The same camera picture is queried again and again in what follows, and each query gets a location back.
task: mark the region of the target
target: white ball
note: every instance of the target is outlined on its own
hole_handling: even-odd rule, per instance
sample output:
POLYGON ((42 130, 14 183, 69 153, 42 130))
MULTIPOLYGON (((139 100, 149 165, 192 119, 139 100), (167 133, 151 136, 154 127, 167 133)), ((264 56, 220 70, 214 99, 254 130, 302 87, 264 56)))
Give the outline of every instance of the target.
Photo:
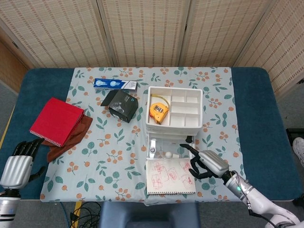
POLYGON ((166 158, 171 158, 172 157, 172 153, 170 151, 167 151, 165 154, 166 158))

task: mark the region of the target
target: floral tablecloth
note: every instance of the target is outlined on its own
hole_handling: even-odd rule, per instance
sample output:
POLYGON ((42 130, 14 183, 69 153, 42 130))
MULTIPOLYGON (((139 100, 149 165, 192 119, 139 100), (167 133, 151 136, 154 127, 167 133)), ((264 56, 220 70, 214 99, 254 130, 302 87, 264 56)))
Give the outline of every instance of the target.
POLYGON ((196 136, 196 149, 215 151, 231 170, 245 178, 230 68, 75 68, 66 102, 83 108, 93 122, 81 143, 49 164, 42 201, 108 200, 151 205, 238 200, 215 178, 195 180, 195 194, 147 195, 145 116, 149 86, 202 89, 203 127, 196 136), (96 93, 95 78, 137 80, 137 91, 130 94, 138 99, 139 107, 130 123, 114 118, 100 106, 108 92, 96 93))

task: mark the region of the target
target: black product box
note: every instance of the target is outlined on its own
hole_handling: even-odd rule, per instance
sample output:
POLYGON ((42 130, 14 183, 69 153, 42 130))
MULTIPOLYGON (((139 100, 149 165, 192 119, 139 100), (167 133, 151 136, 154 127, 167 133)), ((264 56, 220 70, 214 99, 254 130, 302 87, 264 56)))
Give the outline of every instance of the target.
POLYGON ((113 116, 129 123, 138 108, 138 101, 122 90, 111 90, 100 106, 109 106, 113 116))

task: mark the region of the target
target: toothpaste box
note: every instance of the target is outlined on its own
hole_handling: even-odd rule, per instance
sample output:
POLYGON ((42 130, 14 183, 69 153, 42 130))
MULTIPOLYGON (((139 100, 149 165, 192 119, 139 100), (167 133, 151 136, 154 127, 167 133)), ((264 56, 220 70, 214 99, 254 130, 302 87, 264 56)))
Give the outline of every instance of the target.
POLYGON ((124 81, 118 79, 102 79, 95 78, 94 88, 95 90, 108 90, 108 89, 125 89, 136 90, 136 81, 124 81))

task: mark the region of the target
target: white sneaker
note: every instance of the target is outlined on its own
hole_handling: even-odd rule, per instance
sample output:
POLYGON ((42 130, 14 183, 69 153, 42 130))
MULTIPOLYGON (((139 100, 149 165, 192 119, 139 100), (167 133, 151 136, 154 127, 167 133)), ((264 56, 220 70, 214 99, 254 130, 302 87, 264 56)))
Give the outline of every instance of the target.
POLYGON ((302 166, 304 167, 304 139, 302 139, 300 137, 295 138, 295 140, 293 142, 293 150, 294 150, 294 153, 300 159, 302 166))

